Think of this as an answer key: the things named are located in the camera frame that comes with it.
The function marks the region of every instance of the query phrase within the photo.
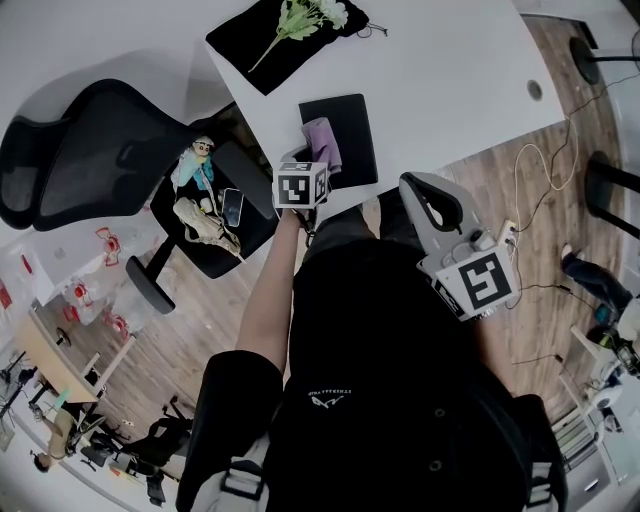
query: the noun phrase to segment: power strip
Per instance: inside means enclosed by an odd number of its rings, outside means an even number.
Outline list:
[[[516,223],[510,221],[509,219],[505,220],[504,224],[502,225],[502,229],[500,230],[500,235],[496,240],[497,244],[502,246],[515,245],[516,243],[515,230],[516,230]]]

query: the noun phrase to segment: black mat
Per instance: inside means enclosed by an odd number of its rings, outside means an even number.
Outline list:
[[[330,179],[332,189],[378,181],[367,106],[362,94],[301,103],[300,115],[303,123],[319,117],[329,119],[342,157],[342,172]]]

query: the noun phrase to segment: pink cloth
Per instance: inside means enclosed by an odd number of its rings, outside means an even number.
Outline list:
[[[330,174],[342,171],[338,143],[326,117],[319,117],[302,125],[302,133],[311,147],[311,158],[314,162],[326,163]]]

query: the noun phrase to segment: white shoulder strap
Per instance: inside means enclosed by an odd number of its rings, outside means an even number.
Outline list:
[[[216,473],[202,484],[192,512],[264,512],[269,487],[262,466],[269,436],[258,439],[244,457],[233,457],[228,471]]]

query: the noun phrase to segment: plush toy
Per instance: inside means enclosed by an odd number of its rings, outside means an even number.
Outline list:
[[[210,155],[213,147],[213,141],[209,137],[203,136],[198,138],[190,148],[180,155],[180,161],[171,173],[174,190],[177,190],[178,187],[184,187],[192,177],[196,180],[200,190],[207,190],[207,186],[202,180],[202,173],[199,171],[202,169],[209,182],[213,182],[213,167],[211,166]]]

